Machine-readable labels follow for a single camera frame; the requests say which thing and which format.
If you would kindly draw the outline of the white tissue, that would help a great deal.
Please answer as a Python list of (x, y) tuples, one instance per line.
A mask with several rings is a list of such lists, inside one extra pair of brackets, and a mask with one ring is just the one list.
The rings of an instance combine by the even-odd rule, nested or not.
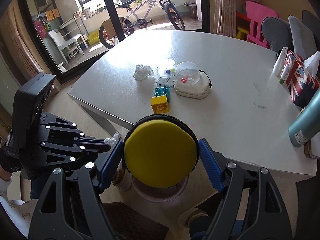
[(133, 78), (137, 81), (142, 81), (154, 76), (153, 69), (150, 66), (142, 64), (136, 65), (135, 73)]

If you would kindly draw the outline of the beige fabric pouch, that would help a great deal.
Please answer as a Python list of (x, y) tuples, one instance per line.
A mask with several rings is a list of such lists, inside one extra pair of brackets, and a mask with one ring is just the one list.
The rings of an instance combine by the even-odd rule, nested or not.
[(174, 82), (174, 90), (177, 95), (194, 98), (204, 99), (208, 96), (212, 88), (212, 82), (208, 75), (200, 70), (200, 79), (193, 85), (183, 85), (178, 81)]

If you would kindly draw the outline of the teal toy brick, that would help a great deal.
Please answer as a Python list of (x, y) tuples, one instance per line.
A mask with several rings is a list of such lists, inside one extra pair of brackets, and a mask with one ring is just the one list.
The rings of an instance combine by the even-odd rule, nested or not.
[(165, 95), (167, 102), (170, 102), (170, 88), (169, 87), (156, 87), (154, 90), (154, 96)]

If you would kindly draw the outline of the white power bank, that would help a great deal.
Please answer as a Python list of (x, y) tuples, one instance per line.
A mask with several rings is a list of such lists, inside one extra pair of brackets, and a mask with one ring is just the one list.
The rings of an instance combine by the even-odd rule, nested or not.
[(156, 83), (158, 86), (173, 88), (174, 81), (175, 81), (175, 78), (173, 76), (159, 77), (158, 80), (156, 81)]

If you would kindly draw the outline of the black slipper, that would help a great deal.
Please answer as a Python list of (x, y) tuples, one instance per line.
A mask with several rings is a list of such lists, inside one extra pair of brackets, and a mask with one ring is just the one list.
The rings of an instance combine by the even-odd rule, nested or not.
[(199, 208), (193, 207), (192, 209), (189, 209), (182, 213), (178, 217), (177, 223), (180, 227), (188, 228), (191, 222), (200, 217), (208, 217), (208, 214)]

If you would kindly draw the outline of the teal thermos bottle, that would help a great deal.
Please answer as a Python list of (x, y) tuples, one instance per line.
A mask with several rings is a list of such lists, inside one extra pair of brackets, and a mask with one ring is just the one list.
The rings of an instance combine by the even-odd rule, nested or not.
[(319, 133), (319, 89), (302, 113), (289, 126), (289, 138), (295, 147), (301, 147)]

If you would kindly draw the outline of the white plastic chair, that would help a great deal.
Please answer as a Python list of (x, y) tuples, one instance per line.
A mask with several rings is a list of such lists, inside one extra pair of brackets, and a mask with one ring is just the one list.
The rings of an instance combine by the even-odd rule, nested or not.
[(88, 45), (86, 43), (86, 40), (82, 34), (76, 34), (72, 38), (65, 40), (64, 37), (60, 32), (56, 32), (55, 30), (50, 30), (48, 31), (48, 35), (50, 38), (54, 41), (56, 44), (61, 56), (63, 57), (64, 61), (68, 64), (68, 61), (63, 53), (63, 50), (67, 47), (69, 47), (71, 44), (75, 43), (79, 51), (81, 52), (82, 55), (84, 55), (84, 52), (82, 51), (80, 44), (78, 42), (78, 39), (82, 39), (83, 44), (85, 45), (86, 48), (88, 48)]

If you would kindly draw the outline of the white table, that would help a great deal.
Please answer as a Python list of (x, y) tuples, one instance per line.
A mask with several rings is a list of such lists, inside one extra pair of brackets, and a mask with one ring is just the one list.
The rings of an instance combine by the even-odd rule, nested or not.
[(141, 30), (108, 51), (74, 84), (70, 97), (95, 120), (130, 129), (152, 114), (156, 79), (137, 81), (139, 64), (190, 61), (212, 88), (204, 99), (170, 92), (169, 114), (187, 124), (213, 150), (245, 168), (266, 167), (274, 176), (300, 181), (317, 173), (317, 160), (289, 139), (299, 114), (272, 69), (274, 51), (221, 35), (196, 31)]

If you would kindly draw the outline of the yellow toy brick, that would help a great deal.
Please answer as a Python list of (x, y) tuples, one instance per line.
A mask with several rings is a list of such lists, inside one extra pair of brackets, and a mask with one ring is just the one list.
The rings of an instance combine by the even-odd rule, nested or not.
[(154, 114), (169, 112), (169, 103), (166, 95), (154, 96), (150, 99), (150, 105)]

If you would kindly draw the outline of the union jack tissue box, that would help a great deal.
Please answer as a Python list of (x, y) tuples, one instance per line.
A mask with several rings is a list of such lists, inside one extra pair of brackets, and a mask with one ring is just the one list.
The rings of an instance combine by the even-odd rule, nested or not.
[(303, 61), (301, 56), (288, 50), (284, 62), (284, 66), (289, 65), (291, 67), (291, 72), (284, 84), (289, 90), (292, 102), (300, 108), (306, 107), (319, 89), (318, 77), (311, 76)]

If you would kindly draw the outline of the white tube bottle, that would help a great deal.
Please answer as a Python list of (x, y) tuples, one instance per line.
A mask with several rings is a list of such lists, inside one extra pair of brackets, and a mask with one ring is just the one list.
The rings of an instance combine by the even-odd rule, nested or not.
[(275, 64), (274, 64), (274, 68), (272, 70), (272, 73), (277, 77), (279, 77), (281, 74), (281, 71), (283, 69), (284, 62), (285, 62), (285, 59), (287, 56), (287, 52), (288, 52), (288, 47), (283, 47), (281, 52), (278, 55), (278, 58), (277, 58)]

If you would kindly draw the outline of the white green-capped tube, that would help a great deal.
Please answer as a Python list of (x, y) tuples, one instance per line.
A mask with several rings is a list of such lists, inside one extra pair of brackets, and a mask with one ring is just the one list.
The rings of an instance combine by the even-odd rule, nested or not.
[(284, 84), (284, 82), (287, 80), (289, 73), (291, 72), (291, 67), (289, 65), (285, 65), (283, 68), (283, 71), (281, 72), (279, 83)]

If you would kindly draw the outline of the clear bowl purple yellow toys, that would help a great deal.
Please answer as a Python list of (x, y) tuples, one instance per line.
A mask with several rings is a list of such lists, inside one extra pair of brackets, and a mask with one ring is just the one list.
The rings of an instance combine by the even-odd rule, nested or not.
[(170, 77), (175, 75), (176, 64), (173, 59), (162, 59), (157, 65), (157, 74), (161, 77)]

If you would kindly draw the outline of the clear bowl red blue toys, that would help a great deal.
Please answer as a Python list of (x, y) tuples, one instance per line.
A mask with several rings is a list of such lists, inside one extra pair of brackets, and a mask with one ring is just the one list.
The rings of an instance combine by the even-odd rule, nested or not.
[(183, 85), (195, 85), (201, 77), (198, 66), (190, 61), (184, 61), (177, 65), (175, 70), (175, 79)]

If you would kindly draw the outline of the grey cushion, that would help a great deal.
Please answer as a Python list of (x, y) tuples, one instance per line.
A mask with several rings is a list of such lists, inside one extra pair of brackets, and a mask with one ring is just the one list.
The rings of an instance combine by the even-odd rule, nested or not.
[(309, 58), (317, 51), (312, 31), (295, 16), (290, 15), (288, 20), (295, 53), (303, 59)]

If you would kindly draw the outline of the beige curtain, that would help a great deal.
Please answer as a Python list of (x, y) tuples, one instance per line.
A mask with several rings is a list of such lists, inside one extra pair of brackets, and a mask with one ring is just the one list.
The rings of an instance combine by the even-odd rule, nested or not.
[(235, 38), (236, 36), (236, 5), (235, 0), (214, 1), (213, 32)]

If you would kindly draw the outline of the pink kids chair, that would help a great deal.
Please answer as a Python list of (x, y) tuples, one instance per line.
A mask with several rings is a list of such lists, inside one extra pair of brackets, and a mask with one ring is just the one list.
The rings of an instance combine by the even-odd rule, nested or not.
[(259, 3), (247, 1), (246, 15), (247, 18), (250, 20), (250, 29), (246, 41), (255, 43), (264, 48), (269, 48), (270, 45), (262, 35), (261, 25), (266, 17), (279, 17), (278, 13), (273, 9), (261, 5)]

